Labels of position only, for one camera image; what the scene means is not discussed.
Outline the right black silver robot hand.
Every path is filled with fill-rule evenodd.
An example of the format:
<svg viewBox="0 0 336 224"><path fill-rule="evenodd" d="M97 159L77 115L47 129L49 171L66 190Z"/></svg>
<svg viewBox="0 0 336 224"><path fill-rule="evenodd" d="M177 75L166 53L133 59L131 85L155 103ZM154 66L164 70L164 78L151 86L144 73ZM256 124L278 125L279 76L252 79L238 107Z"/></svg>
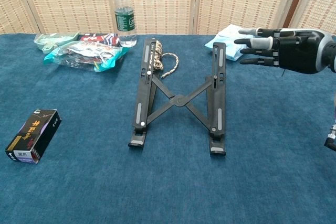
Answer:
<svg viewBox="0 0 336 224"><path fill-rule="evenodd" d="M243 28L238 31L251 38L234 40L245 45L242 54L256 58L242 60L242 65L278 67L304 74L315 74L325 68L335 72L334 35L311 28Z"/></svg>

